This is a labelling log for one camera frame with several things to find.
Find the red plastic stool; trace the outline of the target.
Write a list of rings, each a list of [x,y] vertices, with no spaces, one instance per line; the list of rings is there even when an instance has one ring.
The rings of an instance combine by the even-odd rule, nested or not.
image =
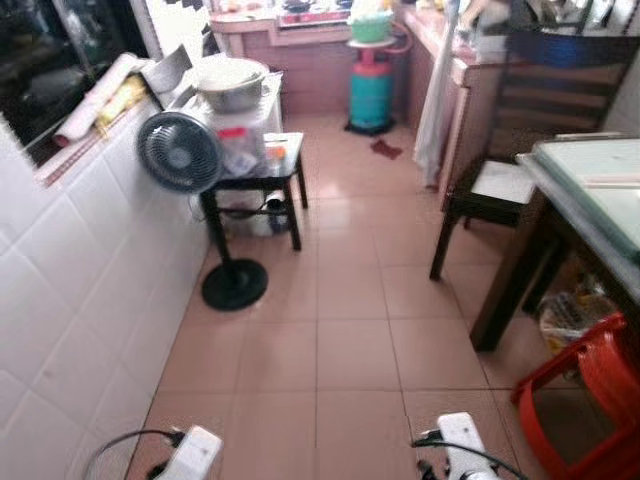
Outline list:
[[[509,401],[532,453],[552,480],[637,480],[640,476],[640,381],[628,361],[620,334],[625,315],[613,314],[568,344],[525,379],[518,381]],[[559,456],[540,424],[535,390],[571,369],[580,371],[586,390],[603,408],[613,433],[577,463]]]

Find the crumpled plastic bag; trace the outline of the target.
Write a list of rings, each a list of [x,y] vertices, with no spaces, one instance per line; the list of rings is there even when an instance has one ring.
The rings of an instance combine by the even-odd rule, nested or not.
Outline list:
[[[579,339],[618,308],[595,276],[581,276],[571,291],[557,291],[538,307],[538,329],[553,355]]]

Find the grey marble top table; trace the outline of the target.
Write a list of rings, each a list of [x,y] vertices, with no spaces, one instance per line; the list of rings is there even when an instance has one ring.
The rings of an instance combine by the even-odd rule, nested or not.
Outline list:
[[[547,251],[563,247],[602,282],[609,300],[626,316],[623,342],[636,358],[640,347],[639,256],[618,248],[603,221],[593,218],[585,202],[571,195],[570,183],[553,173],[549,157],[524,154],[518,156],[518,165],[529,173],[535,189],[471,326],[472,348],[490,352],[499,346]]]

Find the dark red rag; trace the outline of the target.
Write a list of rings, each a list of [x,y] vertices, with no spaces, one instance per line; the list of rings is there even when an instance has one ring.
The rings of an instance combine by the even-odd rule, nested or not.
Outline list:
[[[385,140],[384,137],[376,137],[374,141],[370,143],[370,148],[376,155],[385,157],[388,160],[397,160],[399,156],[403,154],[402,147],[396,147]]]

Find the small black side table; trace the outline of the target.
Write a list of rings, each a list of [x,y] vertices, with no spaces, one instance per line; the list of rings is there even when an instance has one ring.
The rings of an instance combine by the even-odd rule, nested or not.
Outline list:
[[[204,214],[210,241],[223,259],[229,257],[227,233],[221,221],[225,214],[230,214],[233,218],[264,216],[270,227],[284,225],[291,234],[292,250],[302,250],[300,220],[294,202],[300,201],[302,209],[308,207],[302,156],[303,138],[305,136],[300,132],[266,134],[268,159],[265,164],[242,177],[221,178],[210,189],[198,195],[198,204]],[[223,207],[218,204],[218,193],[223,191],[259,192],[262,200],[259,204],[246,207]]]

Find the white plastic scoop container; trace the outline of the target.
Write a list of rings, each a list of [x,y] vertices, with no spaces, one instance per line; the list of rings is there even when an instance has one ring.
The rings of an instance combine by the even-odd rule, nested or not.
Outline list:
[[[582,180],[585,189],[640,189],[640,178],[635,175],[595,175]]]

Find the pale green cutting board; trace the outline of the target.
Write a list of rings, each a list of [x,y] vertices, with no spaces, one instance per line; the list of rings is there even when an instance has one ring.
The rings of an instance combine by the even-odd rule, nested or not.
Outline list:
[[[631,264],[640,262],[640,189],[585,189],[585,177],[639,177],[640,143],[635,138],[556,140],[532,147],[547,170],[582,207],[603,236]]]

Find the white hanging cloth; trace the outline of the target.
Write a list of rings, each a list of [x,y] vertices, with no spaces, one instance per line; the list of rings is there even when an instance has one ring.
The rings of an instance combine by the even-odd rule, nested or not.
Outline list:
[[[421,169],[421,186],[425,189],[435,189],[438,183],[439,172],[439,124],[442,123],[443,101],[445,86],[449,83],[454,58],[454,32],[460,23],[461,4],[463,0],[444,0],[445,28],[440,38],[438,49],[433,54],[434,64],[431,67],[431,76],[428,84],[428,92],[422,104],[422,115],[419,120],[419,131],[413,148],[413,160]]]

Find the teal gas cylinder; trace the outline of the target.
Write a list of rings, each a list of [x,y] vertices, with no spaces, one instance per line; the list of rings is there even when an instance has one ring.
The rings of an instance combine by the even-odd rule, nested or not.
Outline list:
[[[390,113],[393,95],[392,63],[387,45],[361,44],[351,41],[348,45],[357,51],[349,81],[349,114],[346,131],[378,136],[394,125]]]

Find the dark wooden chair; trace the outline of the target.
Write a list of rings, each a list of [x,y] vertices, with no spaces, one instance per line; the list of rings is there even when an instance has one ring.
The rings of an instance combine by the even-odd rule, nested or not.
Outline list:
[[[558,134],[602,131],[639,52],[631,35],[561,35],[516,29],[506,40],[497,87],[483,97],[479,147],[454,161],[430,278],[442,279],[454,228],[479,219],[517,227],[532,193],[515,161]]]

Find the black standing fan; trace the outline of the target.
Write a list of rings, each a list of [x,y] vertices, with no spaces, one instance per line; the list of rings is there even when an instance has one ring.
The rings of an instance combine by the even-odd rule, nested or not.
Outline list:
[[[259,261],[230,256],[214,187],[223,177],[221,142],[204,120],[165,110],[145,120],[134,142],[142,168],[164,189],[198,198],[220,264],[205,275],[202,300],[212,310],[239,311],[255,305],[268,289]]]

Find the steel pot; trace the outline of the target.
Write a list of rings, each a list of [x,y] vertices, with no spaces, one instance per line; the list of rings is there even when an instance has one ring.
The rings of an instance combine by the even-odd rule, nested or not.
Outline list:
[[[205,58],[193,70],[201,99],[215,113],[227,114],[259,109],[270,74],[261,61],[227,56]]]

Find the green plastic basin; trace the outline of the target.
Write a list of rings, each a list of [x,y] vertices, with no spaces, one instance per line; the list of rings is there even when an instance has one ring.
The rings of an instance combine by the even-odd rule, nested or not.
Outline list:
[[[356,44],[381,44],[392,36],[393,10],[355,9],[349,12],[347,23],[352,42]]]

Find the rolled white paper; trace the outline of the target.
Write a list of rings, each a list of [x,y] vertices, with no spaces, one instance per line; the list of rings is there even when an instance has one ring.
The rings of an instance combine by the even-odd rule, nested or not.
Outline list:
[[[120,55],[56,129],[52,136],[55,145],[68,147],[84,142],[86,137],[105,136],[119,116],[147,99],[140,72],[150,64],[150,59],[137,58],[132,52]]]

